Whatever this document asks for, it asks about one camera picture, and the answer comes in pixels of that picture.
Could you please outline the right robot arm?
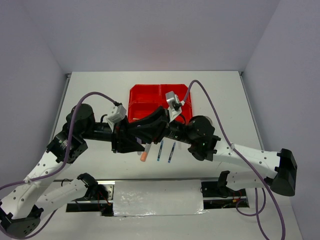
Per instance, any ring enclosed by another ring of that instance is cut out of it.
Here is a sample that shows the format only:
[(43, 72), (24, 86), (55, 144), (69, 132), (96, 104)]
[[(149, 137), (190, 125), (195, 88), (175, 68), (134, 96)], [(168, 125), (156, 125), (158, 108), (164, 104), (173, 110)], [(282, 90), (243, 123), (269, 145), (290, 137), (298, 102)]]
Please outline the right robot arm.
[(250, 181), (279, 195), (292, 197), (296, 193), (298, 165), (288, 149), (262, 151), (215, 135), (208, 117), (197, 115), (188, 123), (170, 120), (168, 110), (158, 107), (155, 112), (128, 124), (127, 133), (144, 143), (159, 143), (163, 138), (189, 144), (188, 152), (198, 161), (217, 161), (253, 171)]

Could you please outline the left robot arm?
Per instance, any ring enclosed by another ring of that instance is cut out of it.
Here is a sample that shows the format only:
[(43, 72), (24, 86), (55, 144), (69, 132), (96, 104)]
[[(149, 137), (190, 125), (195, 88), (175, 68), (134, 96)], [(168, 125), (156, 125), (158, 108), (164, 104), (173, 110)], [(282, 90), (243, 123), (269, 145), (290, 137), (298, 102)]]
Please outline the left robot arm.
[(107, 200), (108, 191), (88, 173), (81, 173), (69, 183), (46, 192), (57, 175), (68, 169), (83, 154), (86, 140), (112, 143), (113, 152), (142, 152), (136, 137), (125, 137), (124, 145), (109, 123), (97, 122), (88, 104), (75, 106), (66, 123), (47, 146), (33, 170), (0, 201), (0, 229), (11, 238), (24, 240), (38, 234), (43, 218), (52, 216), (64, 204), (77, 200)]

